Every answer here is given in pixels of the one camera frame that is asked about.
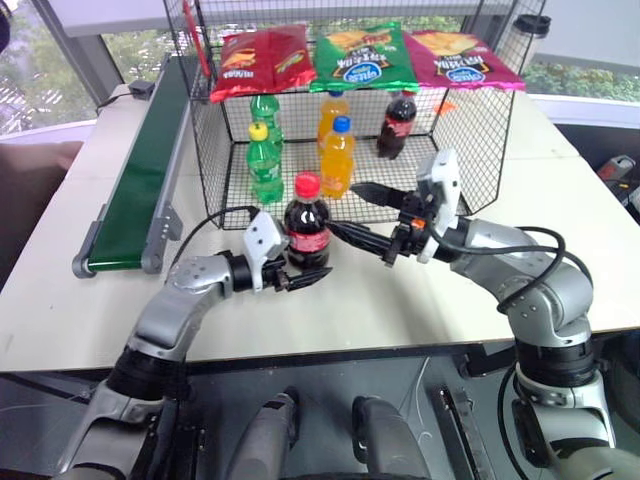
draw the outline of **metal wire basket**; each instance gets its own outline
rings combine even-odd
[[[507,65],[520,70],[531,39],[522,45],[504,38],[520,14],[539,16],[544,0],[164,0],[177,55],[190,92],[191,115],[198,165],[208,214],[221,208],[256,204],[250,191],[246,153],[247,127],[251,122],[250,97],[236,97],[219,104],[209,102],[215,84],[225,35],[255,31],[276,25],[304,22],[313,55],[315,39],[335,31],[374,26],[394,20],[405,31],[444,30],[473,33],[498,53]],[[206,61],[213,75],[202,75],[188,31],[185,10],[197,22]],[[279,122],[285,137],[282,202],[263,206],[282,217],[293,196],[293,179],[303,170],[319,171],[315,142],[324,94],[298,88],[277,95]],[[418,107],[412,133],[402,153],[393,161],[377,158],[375,138],[390,101],[381,90],[349,91],[352,133],[356,137],[354,182],[376,181],[394,188],[415,188],[417,166],[439,149],[455,148],[460,164],[462,200],[460,214],[472,214],[498,197],[513,93],[493,88],[473,91],[423,89],[415,97]],[[448,102],[455,107],[444,112]],[[377,207],[347,192],[329,200],[332,217],[361,223],[394,221],[397,212]],[[220,217],[219,226],[241,229],[242,214]]]

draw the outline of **green soda bottle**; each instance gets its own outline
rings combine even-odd
[[[269,141],[276,147],[278,158],[282,154],[284,136],[276,120],[280,103],[274,95],[256,95],[251,99],[251,118],[254,122],[264,122],[269,129]]]
[[[269,129],[264,122],[255,122],[249,126],[251,143],[247,151],[247,164],[251,175],[251,190],[264,204],[279,202],[284,192],[279,155],[268,136]]]

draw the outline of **red bottle cap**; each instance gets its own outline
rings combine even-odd
[[[301,172],[296,175],[296,195],[301,198],[314,198],[320,193],[320,177],[313,172]]]

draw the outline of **yellow bottle cap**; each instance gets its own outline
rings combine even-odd
[[[249,125],[249,138],[252,142],[262,142],[269,136],[269,129],[264,122],[255,122]]]

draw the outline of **blue bottle cap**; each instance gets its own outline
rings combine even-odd
[[[336,117],[333,121],[333,131],[337,133],[346,133],[351,128],[351,119],[345,116]]]

